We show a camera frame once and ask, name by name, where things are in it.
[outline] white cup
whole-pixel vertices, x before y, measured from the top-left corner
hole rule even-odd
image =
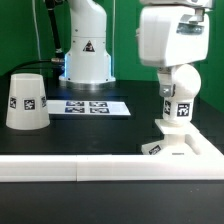
[[[6,125],[35,130],[50,124],[43,77],[21,73],[11,76]]]

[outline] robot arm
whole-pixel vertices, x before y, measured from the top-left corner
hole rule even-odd
[[[194,98],[201,79],[189,63],[204,60],[208,52],[209,18],[213,0],[140,0],[145,4],[138,29],[139,56],[143,65],[158,68],[160,95],[164,97],[163,120],[157,122],[163,141],[143,147],[145,154],[161,149],[176,153],[185,144],[192,119]]]
[[[187,5],[196,8],[213,8],[215,0],[140,0],[144,5]]]
[[[45,0],[51,18],[54,7],[65,0]],[[71,15],[71,48],[65,55],[65,72],[59,77],[60,85],[98,90],[113,86],[111,57],[106,51],[105,10],[93,0],[67,0]],[[60,51],[57,29],[53,29],[56,52]]]

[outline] green backdrop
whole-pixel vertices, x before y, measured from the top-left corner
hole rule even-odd
[[[96,0],[108,15],[107,51],[112,51],[112,0]],[[209,54],[196,64],[202,77],[200,96],[224,112],[224,1],[216,0],[216,9],[209,13],[211,21]],[[35,60],[37,56],[31,0],[0,1],[0,75],[20,63]],[[157,80],[154,68],[140,64],[135,39],[139,14],[139,0],[116,0],[115,76],[121,80]],[[43,59],[54,56],[53,38],[43,0],[36,0],[37,22],[40,31]],[[70,47],[70,16],[67,4],[56,8],[61,43],[65,52]]]

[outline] black tabletop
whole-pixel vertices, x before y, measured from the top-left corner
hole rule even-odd
[[[48,99],[124,101],[131,116],[50,115],[36,131],[5,126],[9,81],[0,78],[1,155],[141,154],[141,145],[163,138],[154,125],[163,99],[157,82],[119,81],[113,89],[63,89],[45,80]],[[200,98],[192,123],[220,151],[224,116]],[[224,181],[1,183],[0,224],[221,224]]]

